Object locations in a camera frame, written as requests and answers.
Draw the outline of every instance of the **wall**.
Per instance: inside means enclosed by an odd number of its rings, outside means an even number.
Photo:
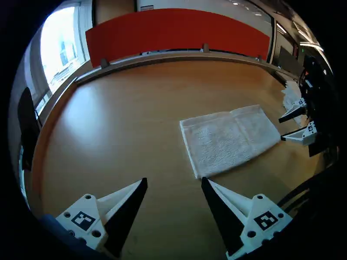
[[[227,0],[137,0],[137,8],[153,5],[154,9],[186,8],[221,14],[245,23],[270,38],[268,52],[272,42],[271,16],[245,0],[238,0],[238,5]]]
[[[106,22],[112,18],[133,13],[135,10],[133,0],[94,0],[95,25]]]

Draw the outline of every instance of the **window frame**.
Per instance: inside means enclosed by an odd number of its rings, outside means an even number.
[[[75,7],[74,38],[76,54],[82,65],[90,60],[85,31],[92,28],[92,0],[68,0],[59,5],[52,13],[67,7]],[[52,96],[52,92],[43,70],[41,58],[41,36],[43,25],[44,23],[37,30],[24,54],[25,80],[32,92],[33,99],[35,100],[35,109],[44,97],[49,98]]]

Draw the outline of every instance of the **screw hole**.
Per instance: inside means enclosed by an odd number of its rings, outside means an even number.
[[[97,230],[93,230],[92,231],[92,236],[94,236],[94,237],[101,237],[101,233],[99,231],[97,231]]]
[[[262,241],[262,245],[265,245],[265,244],[267,244],[269,242],[269,239],[264,239],[263,241]]]
[[[79,237],[78,240],[79,240],[82,244],[84,244],[84,245],[87,244],[87,241],[85,241],[85,239],[82,238],[82,237]]]
[[[255,233],[254,231],[249,231],[249,232],[247,233],[247,236],[248,236],[248,237],[255,237],[256,234],[257,234],[257,233]]]

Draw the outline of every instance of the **white towel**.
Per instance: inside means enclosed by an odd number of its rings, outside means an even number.
[[[259,105],[182,120],[180,127],[195,178],[247,162],[281,138]]]

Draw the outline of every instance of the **ceiling light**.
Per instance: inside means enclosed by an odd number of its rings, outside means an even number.
[[[279,29],[281,29],[282,32],[287,33],[286,30],[284,30],[283,27],[280,26],[279,24],[277,24],[277,27],[278,27]]]
[[[298,32],[309,42],[312,42],[312,39],[310,39],[306,34],[304,34],[302,31],[298,30]]]
[[[300,43],[300,46],[308,46],[308,47],[313,47],[317,50],[320,50],[320,51],[324,51],[322,47],[320,47],[319,45],[317,44],[314,44],[314,43],[310,43],[310,42],[301,42]]]

